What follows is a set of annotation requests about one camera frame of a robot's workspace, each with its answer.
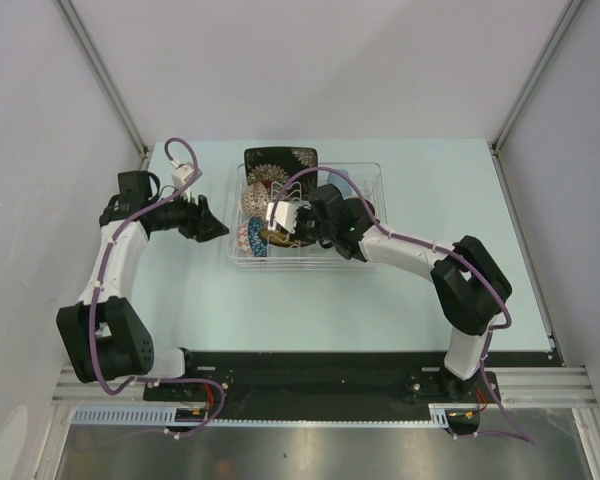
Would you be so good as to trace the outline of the round black yellow saucer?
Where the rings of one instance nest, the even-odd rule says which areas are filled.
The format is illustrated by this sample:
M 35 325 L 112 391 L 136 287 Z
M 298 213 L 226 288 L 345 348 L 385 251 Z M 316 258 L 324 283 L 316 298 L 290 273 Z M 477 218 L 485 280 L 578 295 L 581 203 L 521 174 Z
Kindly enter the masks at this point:
M 303 248 L 311 245 L 310 242 L 293 239 L 288 233 L 270 231 L 267 228 L 260 230 L 259 237 L 266 246 L 278 248 Z

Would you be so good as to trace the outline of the red patterned white bowl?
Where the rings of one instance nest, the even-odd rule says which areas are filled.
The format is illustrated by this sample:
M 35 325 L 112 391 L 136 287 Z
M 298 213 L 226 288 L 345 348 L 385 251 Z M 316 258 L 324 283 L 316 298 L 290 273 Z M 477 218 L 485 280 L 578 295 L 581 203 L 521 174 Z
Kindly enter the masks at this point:
M 253 256 L 249 240 L 249 222 L 243 222 L 236 231 L 234 255 L 239 258 L 248 258 Z

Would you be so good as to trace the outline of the light blue cup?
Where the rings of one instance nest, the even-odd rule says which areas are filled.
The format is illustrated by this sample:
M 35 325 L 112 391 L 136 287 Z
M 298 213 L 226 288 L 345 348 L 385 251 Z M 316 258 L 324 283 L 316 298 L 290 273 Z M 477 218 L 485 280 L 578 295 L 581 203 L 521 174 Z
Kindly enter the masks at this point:
M 349 173 L 347 170 L 336 169 L 328 173 L 326 183 L 336 187 L 343 198 L 348 198 L 353 195 L 351 185 L 347 181 L 348 177 Z

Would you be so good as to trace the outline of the brown patterned bowl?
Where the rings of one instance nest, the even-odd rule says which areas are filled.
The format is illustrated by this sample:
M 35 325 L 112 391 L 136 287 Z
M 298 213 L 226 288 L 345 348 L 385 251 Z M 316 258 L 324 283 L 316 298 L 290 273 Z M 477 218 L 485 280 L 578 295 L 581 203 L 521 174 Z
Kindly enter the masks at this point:
M 261 182 L 255 182 L 247 186 L 241 193 L 240 208 L 245 217 L 255 217 L 266 220 L 270 193 Z

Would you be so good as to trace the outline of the blue patterned bowl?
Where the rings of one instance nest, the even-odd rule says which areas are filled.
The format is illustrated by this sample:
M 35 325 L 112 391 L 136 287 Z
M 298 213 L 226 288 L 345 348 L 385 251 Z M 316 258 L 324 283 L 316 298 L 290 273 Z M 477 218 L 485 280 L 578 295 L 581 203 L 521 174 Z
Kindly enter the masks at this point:
M 261 236 L 265 223 L 258 217 L 251 217 L 247 222 L 247 237 L 254 257 L 267 256 L 267 243 Z

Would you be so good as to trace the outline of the white wire dish rack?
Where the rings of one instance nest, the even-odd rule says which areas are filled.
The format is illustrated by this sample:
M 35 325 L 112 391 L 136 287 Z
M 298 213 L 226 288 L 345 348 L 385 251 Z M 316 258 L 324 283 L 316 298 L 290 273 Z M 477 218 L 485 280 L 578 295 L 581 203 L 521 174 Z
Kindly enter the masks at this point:
M 344 169 L 349 173 L 350 179 L 357 185 L 361 193 L 375 207 L 376 217 L 379 220 L 386 219 L 386 208 L 384 201 L 384 191 L 382 182 L 381 167 L 373 162 L 353 162 L 353 163 L 326 163 L 326 167 L 333 169 Z M 229 227 L 230 234 L 228 240 L 228 256 L 239 268 L 243 270 L 373 270 L 374 264 L 360 262 L 358 260 L 346 260 L 342 258 L 334 248 L 326 249 L 319 244 L 312 244 L 303 248 L 278 248 L 267 246 L 267 256 L 263 258 L 248 257 L 239 258 L 234 255 L 235 236 L 238 227 L 250 218 L 245 217 L 240 208 L 241 193 L 247 188 L 244 163 L 238 165 L 235 175 L 235 188 L 232 220 Z M 270 200 L 275 200 L 281 185 L 274 183 L 273 191 L 270 193 Z M 282 200 L 297 204 L 298 206 L 308 206 L 309 203 L 301 200 L 304 195 L 300 180 L 289 187 Z

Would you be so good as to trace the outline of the red black mug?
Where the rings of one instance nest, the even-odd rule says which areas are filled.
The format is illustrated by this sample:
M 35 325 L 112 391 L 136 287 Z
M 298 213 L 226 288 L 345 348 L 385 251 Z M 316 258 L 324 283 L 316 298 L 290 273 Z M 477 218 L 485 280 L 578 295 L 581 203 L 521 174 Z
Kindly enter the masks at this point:
M 356 222 L 373 223 L 376 217 L 375 207 L 367 199 L 352 197 L 346 200 L 350 213 Z

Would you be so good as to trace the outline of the square black floral plate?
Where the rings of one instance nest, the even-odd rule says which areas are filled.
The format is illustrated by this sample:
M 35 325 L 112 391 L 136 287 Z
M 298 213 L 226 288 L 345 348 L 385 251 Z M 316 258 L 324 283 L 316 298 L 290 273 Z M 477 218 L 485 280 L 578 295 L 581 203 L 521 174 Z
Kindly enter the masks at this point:
M 244 152 L 247 184 L 262 183 L 268 192 L 274 183 L 283 186 L 298 172 L 317 166 L 318 152 L 310 147 L 256 147 Z

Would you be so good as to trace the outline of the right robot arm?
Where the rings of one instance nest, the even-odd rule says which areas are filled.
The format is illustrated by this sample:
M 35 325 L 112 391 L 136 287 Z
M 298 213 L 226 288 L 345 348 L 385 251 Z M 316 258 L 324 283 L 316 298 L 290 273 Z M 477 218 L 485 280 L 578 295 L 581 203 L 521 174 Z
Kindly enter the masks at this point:
M 465 236 L 445 245 L 395 233 L 382 224 L 364 197 L 344 197 L 326 184 L 307 196 L 305 205 L 281 202 L 272 209 L 289 236 L 333 248 L 346 260 L 388 265 L 433 285 L 452 327 L 448 351 L 438 374 L 440 389 L 464 401 L 477 389 L 494 321 L 505 311 L 512 286 L 483 243 Z

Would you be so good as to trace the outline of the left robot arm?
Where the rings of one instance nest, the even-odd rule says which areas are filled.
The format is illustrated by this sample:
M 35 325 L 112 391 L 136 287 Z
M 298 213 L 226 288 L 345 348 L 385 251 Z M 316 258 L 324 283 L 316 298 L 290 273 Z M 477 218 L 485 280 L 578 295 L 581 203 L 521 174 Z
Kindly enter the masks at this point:
M 101 245 L 87 287 L 77 302 L 61 308 L 56 323 L 77 378 L 96 382 L 93 361 L 101 378 L 166 378 L 166 387 L 177 398 L 194 397 L 201 387 L 200 374 L 185 365 L 184 350 L 154 344 L 131 304 L 140 258 L 157 231 L 176 230 L 199 243 L 229 233 L 210 211 L 205 196 L 159 200 L 156 175 L 128 171 L 118 175 L 119 193 L 99 218 Z

